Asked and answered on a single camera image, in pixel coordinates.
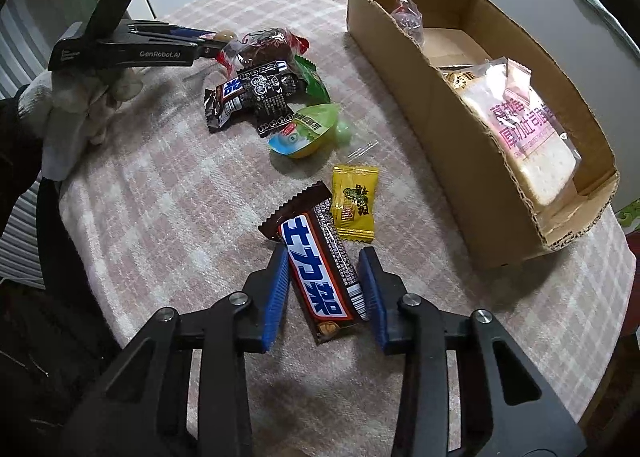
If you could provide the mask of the left gloved hand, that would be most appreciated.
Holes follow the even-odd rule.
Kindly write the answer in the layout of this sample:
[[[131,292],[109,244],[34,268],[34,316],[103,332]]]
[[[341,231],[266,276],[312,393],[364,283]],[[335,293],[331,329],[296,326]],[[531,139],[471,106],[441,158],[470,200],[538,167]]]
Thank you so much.
[[[17,116],[42,141],[43,177],[64,181],[88,145],[105,141],[112,117],[142,88],[132,68],[73,68],[38,75],[18,97]]]

